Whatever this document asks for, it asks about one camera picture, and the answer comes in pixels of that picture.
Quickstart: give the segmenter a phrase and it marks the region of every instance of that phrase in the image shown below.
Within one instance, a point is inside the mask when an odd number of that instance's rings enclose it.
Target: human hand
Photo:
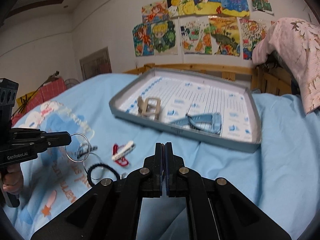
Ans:
[[[10,194],[18,195],[23,189],[23,175],[20,163],[8,166],[7,170],[8,173],[3,178],[0,178],[3,180],[3,190]]]

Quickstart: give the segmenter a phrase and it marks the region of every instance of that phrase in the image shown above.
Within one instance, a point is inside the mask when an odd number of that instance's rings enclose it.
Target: pink blanket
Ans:
[[[306,114],[320,107],[320,28],[305,20],[281,18],[253,50],[255,65],[278,52],[297,80]]]

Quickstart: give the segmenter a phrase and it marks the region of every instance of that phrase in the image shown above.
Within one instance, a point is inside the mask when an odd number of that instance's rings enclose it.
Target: bed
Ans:
[[[251,80],[251,89],[262,121],[261,147],[253,154],[229,150],[116,119],[110,99],[123,87],[153,67],[201,73],[219,72],[235,81],[237,75]],[[290,95],[286,72],[265,72],[205,64],[146,64],[123,74],[91,78],[45,102],[20,119],[16,127],[38,127],[46,131],[79,132],[97,145],[97,155],[119,174],[142,167],[154,154],[156,142],[172,142],[175,155],[201,176],[227,178],[270,218],[297,239],[314,217],[319,205],[320,112],[307,116],[299,96]],[[136,148],[126,156],[127,168],[111,160],[112,147],[133,140]],[[96,163],[93,157],[87,165]],[[4,208],[24,239],[80,198],[90,185],[81,164],[71,162],[64,147],[52,148],[35,160],[21,164],[24,190],[17,209]],[[106,171],[103,177],[115,180]],[[188,239],[187,216],[182,199],[144,199],[137,239]]]

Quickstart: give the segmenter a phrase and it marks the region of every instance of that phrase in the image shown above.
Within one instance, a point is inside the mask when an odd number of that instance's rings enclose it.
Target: wooden headboard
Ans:
[[[153,67],[173,68],[180,70],[196,71],[207,74],[207,72],[221,72],[222,78],[235,81],[236,74],[251,76],[251,90],[260,89],[262,93],[270,93],[274,95],[291,94],[291,78],[289,73],[284,69],[265,69],[261,67],[248,68],[229,65],[213,65],[213,64],[161,64],[155,63],[145,64],[143,67],[137,67],[128,70],[125,73],[141,74]]]

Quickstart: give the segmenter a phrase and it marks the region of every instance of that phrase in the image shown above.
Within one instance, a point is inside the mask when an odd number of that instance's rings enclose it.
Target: yellow bag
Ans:
[[[22,96],[22,97],[17,98],[16,101],[17,101],[18,107],[20,108],[23,104],[25,104],[28,100],[30,100],[31,98],[33,98],[35,95],[36,95],[36,91],[32,91],[32,92],[30,92],[30,93],[25,94],[25,95]],[[24,112],[24,111],[25,111],[25,107],[26,107],[26,106],[24,106],[23,108],[21,108],[21,109],[19,110],[19,113],[25,113],[25,112]]]

